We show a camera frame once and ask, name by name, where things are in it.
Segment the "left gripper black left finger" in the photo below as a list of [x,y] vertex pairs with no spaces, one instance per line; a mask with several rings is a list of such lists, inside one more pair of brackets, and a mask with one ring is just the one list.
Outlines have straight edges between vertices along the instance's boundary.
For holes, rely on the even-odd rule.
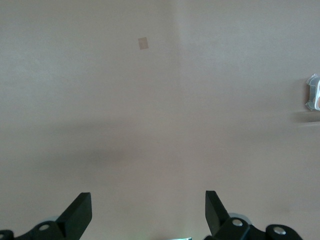
[[79,240],[92,220],[92,198],[80,193],[56,220],[43,221],[20,236],[0,231],[2,240]]

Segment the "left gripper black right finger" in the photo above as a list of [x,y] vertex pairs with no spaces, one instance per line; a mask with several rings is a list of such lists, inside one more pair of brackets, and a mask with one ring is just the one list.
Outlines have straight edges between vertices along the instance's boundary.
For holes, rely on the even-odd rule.
[[231,217],[213,190],[205,192],[205,218],[211,233],[206,240],[302,240],[286,225],[270,224],[262,231],[241,217]]

